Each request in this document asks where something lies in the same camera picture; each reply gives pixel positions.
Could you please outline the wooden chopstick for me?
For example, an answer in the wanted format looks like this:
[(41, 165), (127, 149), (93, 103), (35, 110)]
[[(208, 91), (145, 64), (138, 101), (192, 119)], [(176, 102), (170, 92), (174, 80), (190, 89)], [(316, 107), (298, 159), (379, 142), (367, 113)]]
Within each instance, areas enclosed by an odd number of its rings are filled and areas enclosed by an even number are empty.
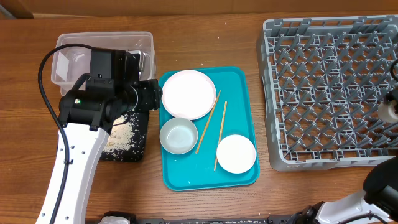
[(210, 124), (210, 121), (211, 121), (211, 119), (212, 119), (214, 110), (215, 110), (216, 105), (217, 105), (217, 103), (218, 103), (218, 100), (219, 100), (219, 98), (220, 98), (220, 95), (221, 95), (221, 90), (218, 92), (218, 94), (217, 94), (217, 96), (216, 96), (215, 103), (214, 103), (214, 105), (213, 105), (213, 107), (212, 107), (212, 109), (211, 109), (211, 111), (210, 111), (210, 115), (209, 115), (209, 117), (208, 117), (208, 120), (207, 120), (207, 122), (206, 122), (206, 125), (205, 125), (205, 127), (204, 127), (204, 130), (203, 130), (203, 132), (202, 132), (202, 135), (201, 135), (200, 141), (199, 141), (199, 143), (198, 143), (197, 149), (196, 149), (196, 151), (195, 151), (195, 154), (198, 154), (198, 152), (199, 152), (199, 150), (200, 150), (200, 147), (201, 147), (201, 145), (202, 145), (202, 142), (203, 142), (203, 139), (204, 139), (204, 137), (205, 137), (206, 131), (207, 131), (208, 126), (209, 126), (209, 124)]
[[(220, 133), (219, 133), (219, 137), (218, 137), (218, 145), (220, 144), (221, 139), (222, 139), (224, 120), (225, 120), (225, 116), (226, 116), (227, 105), (228, 105), (228, 102), (225, 101), (224, 102), (224, 108), (223, 108), (223, 115), (222, 115), (222, 119), (221, 119), (221, 125), (220, 125)], [(216, 148), (215, 164), (214, 164), (214, 168), (213, 168), (214, 172), (216, 172), (217, 163), (218, 163), (218, 157), (217, 157), (218, 145), (217, 145), (217, 148)]]

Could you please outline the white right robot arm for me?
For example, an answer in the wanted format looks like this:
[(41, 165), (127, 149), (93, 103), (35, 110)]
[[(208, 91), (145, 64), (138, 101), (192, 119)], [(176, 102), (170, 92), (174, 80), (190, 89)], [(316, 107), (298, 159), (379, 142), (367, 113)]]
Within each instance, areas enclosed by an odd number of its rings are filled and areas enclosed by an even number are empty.
[(397, 221), (397, 157), (368, 174), (363, 189), (334, 202), (320, 202), (298, 212), (287, 223), (387, 223)]

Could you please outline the white paper cup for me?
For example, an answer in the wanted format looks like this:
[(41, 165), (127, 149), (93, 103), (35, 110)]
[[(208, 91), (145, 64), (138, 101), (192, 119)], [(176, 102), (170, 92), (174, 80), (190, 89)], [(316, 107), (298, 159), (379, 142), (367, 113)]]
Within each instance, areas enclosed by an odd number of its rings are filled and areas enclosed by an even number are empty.
[(398, 116), (395, 106), (397, 106), (396, 100), (388, 103), (380, 103), (377, 110), (379, 119), (386, 123), (396, 123), (398, 121)]

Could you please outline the grey bowl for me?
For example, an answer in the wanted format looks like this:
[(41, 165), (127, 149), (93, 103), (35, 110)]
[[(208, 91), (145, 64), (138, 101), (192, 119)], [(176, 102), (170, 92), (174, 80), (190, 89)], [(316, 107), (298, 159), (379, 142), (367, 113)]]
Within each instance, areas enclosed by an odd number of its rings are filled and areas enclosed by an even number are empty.
[(185, 118), (172, 118), (160, 129), (160, 143), (171, 154), (185, 154), (191, 151), (198, 141), (198, 131), (194, 123)]

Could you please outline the pink round plate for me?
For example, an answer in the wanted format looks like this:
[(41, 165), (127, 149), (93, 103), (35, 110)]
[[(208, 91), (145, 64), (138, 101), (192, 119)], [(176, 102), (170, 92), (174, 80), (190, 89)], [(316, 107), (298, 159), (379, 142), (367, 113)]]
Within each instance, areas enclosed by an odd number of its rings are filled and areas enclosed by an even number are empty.
[(208, 114), (216, 101), (213, 81), (197, 70), (182, 70), (171, 75), (162, 87), (162, 103), (174, 117), (196, 120)]

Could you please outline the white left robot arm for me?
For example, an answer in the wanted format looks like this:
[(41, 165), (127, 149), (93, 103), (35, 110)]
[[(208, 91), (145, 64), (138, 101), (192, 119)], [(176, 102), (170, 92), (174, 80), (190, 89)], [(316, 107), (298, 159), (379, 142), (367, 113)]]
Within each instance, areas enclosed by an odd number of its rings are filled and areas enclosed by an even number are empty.
[(88, 46), (90, 71), (60, 99), (56, 113), (45, 94), (42, 75), (46, 61), (67, 47), (51, 50), (38, 70), (40, 94), (58, 128), (58, 146), (37, 223), (84, 223), (95, 170), (114, 121), (130, 112), (160, 108), (158, 81), (139, 79), (144, 67), (141, 51)]

